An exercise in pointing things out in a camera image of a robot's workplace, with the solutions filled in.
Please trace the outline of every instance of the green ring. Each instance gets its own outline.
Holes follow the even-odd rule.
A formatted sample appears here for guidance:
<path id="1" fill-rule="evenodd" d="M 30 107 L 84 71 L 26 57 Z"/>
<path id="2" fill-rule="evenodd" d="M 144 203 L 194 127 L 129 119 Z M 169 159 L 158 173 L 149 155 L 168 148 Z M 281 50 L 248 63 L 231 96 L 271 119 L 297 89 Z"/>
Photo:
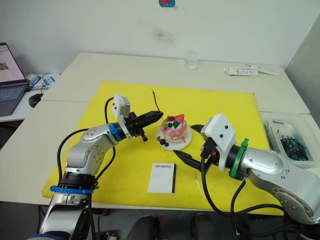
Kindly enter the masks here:
<path id="1" fill-rule="evenodd" d="M 236 154 L 235 161 L 234 161 L 234 164 L 233 164 L 231 172 L 230 172 L 230 177 L 233 179 L 236 178 L 236 173 L 238 171 L 241 158 L 242 158 L 246 148 L 248 147 L 248 142 L 249 142 L 249 139 L 245 138 L 243 140 L 243 142 L 241 143 L 241 147 L 240 147 L 238 153 Z"/>

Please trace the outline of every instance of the floor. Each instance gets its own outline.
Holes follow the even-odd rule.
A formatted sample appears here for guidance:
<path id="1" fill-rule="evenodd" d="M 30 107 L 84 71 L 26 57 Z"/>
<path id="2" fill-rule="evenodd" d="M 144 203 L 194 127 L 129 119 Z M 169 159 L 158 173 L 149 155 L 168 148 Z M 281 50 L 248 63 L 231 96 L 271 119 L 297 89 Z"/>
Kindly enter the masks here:
<path id="1" fill-rule="evenodd" d="M 108 216 L 101 216 L 99 221 L 100 231 L 116 231 L 118 240 L 125 240 L 131 227 L 144 215 L 162 216 L 161 240 L 191 240 L 189 234 L 190 219 L 195 211 L 180 210 L 145 210 L 145 209 L 112 209 Z M 234 226 L 229 218 L 221 217 L 215 212 L 206 213 L 211 219 L 220 240 L 242 240 L 243 236 L 237 236 Z M 1 240 L 25 240 L 36 233 L 38 225 L 38 208 L 32 204 L 13 202 L 0 202 L 0 239 Z M 95 229 L 98 231 L 98 215 L 94 216 Z M 261 217 L 253 215 L 250 219 L 250 228 L 254 231 L 268 231 L 282 223 L 281 217 Z M 270 237 L 252 238 L 260 240 L 273 240 Z M 282 234 L 276 236 L 277 240 L 283 240 Z M 289 240 L 298 239 L 289 235 Z"/>

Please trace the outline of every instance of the blue ring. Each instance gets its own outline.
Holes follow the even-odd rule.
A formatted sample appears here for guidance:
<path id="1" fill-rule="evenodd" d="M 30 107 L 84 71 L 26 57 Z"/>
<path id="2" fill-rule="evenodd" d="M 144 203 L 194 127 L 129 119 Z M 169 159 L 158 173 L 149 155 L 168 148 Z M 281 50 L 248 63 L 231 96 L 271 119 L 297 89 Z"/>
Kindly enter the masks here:
<path id="1" fill-rule="evenodd" d="M 93 194 L 93 189 L 71 189 L 71 188 L 61 188 L 58 186 L 51 186 L 51 192 L 62 193 L 62 194 Z"/>
<path id="2" fill-rule="evenodd" d="M 118 142 L 120 142 L 122 139 L 121 139 L 121 137 L 120 137 L 120 135 L 119 135 L 116 127 L 114 126 L 114 124 L 113 124 L 113 123 L 110 123 L 110 124 L 109 124 L 109 128 L 110 128 L 110 131 L 111 131 L 112 135 L 114 135 L 115 139 L 116 139 Z"/>

